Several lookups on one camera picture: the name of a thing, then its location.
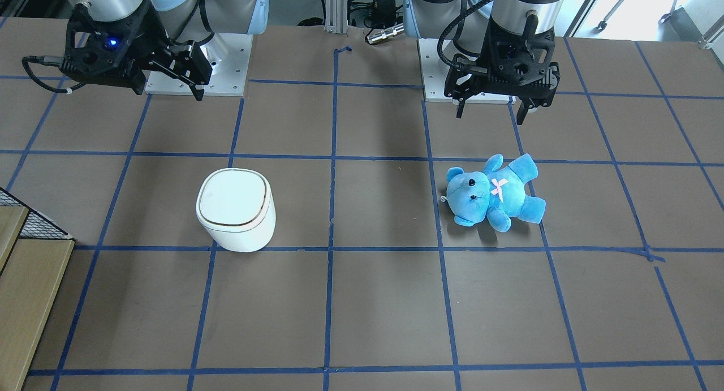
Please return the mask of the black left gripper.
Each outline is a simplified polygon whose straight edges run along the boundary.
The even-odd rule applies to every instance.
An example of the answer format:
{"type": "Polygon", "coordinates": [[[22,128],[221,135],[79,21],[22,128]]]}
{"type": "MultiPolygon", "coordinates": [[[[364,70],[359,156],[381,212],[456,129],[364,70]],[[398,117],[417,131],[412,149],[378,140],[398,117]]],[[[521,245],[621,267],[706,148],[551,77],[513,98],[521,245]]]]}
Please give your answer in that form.
{"type": "Polygon", "coordinates": [[[455,100],[457,119],[463,117],[466,100],[481,93],[517,97],[518,126],[529,112],[553,103],[561,79],[559,64],[551,60],[554,28],[537,33],[537,25],[537,18],[525,18],[523,33],[512,33],[491,20],[475,61],[454,55],[443,93],[455,100]]]}

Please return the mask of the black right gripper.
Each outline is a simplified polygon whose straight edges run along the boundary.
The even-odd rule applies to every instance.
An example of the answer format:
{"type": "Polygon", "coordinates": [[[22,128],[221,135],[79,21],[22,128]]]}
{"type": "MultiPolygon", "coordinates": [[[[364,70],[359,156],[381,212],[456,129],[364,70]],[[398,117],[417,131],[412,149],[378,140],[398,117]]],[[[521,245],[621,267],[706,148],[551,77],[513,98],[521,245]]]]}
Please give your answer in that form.
{"type": "Polygon", "coordinates": [[[150,0],[72,0],[59,69],[78,83],[129,88],[142,94],[145,70],[179,80],[201,101],[212,64],[201,45],[170,45],[150,0]]]}

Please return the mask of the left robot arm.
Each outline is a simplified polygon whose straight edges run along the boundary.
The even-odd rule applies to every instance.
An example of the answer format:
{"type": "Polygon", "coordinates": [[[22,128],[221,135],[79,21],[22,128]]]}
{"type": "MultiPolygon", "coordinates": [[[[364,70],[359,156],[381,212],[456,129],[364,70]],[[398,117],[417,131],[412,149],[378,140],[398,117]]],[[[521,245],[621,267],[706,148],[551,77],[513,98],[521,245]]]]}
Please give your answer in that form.
{"type": "Polygon", "coordinates": [[[514,97],[515,116],[548,107],[561,73],[553,62],[554,23],[564,0],[403,0],[406,35],[432,41],[445,79],[442,95],[457,106],[480,94],[514,97]]]}

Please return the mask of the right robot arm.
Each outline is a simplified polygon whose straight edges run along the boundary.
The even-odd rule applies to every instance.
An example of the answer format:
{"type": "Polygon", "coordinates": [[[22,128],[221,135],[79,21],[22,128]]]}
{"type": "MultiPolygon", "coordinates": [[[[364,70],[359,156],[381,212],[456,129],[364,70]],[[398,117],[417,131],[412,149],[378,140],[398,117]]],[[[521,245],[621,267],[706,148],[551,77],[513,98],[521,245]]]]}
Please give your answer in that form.
{"type": "Polygon", "coordinates": [[[68,0],[59,69],[135,94],[241,97],[270,0],[68,0]]]}

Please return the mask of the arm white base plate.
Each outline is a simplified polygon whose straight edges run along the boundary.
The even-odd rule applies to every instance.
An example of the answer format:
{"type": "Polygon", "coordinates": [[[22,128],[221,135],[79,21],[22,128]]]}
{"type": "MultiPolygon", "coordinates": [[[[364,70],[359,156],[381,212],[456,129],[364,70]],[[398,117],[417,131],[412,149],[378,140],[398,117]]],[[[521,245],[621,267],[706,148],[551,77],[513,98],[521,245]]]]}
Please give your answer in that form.
{"type": "MultiPolygon", "coordinates": [[[[446,102],[455,104],[455,101],[444,95],[445,79],[449,71],[440,61],[437,54],[436,38],[420,38],[418,40],[420,69],[424,83],[425,100],[427,102],[446,102]]],[[[509,104],[515,103],[516,98],[503,94],[481,93],[466,100],[467,103],[476,104],[509,104]]]]}
{"type": "MultiPolygon", "coordinates": [[[[212,65],[209,84],[204,86],[205,97],[242,97],[245,94],[253,40],[253,35],[216,33],[201,47],[212,65]]],[[[144,93],[192,96],[188,85],[158,72],[150,73],[144,93]]]]}

